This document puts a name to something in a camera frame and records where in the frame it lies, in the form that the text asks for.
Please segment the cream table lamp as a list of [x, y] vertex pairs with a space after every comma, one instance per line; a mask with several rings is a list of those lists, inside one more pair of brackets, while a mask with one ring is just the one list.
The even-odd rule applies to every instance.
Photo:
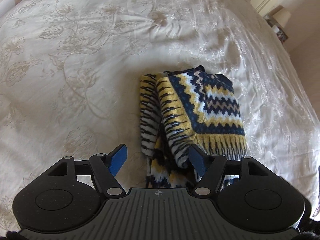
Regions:
[[282, 28], [284, 28], [291, 18], [291, 12], [286, 8], [281, 8], [279, 11], [274, 13], [272, 17]]

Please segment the navy yellow patterned knit sweater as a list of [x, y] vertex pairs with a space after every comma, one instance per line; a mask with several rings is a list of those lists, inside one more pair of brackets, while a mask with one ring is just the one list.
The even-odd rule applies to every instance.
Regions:
[[142, 75], [140, 138], [148, 188], [190, 189], [199, 182], [191, 145], [206, 155], [240, 160], [247, 145], [232, 81], [203, 66]]

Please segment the cream floral bedspread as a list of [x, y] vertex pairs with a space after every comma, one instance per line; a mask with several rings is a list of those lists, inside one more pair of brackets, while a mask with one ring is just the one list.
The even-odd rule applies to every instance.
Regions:
[[248, 152], [319, 213], [319, 119], [288, 53], [245, 0], [23, 0], [1, 18], [1, 234], [16, 194], [66, 155], [119, 144], [143, 187], [139, 80], [204, 66], [228, 77]]

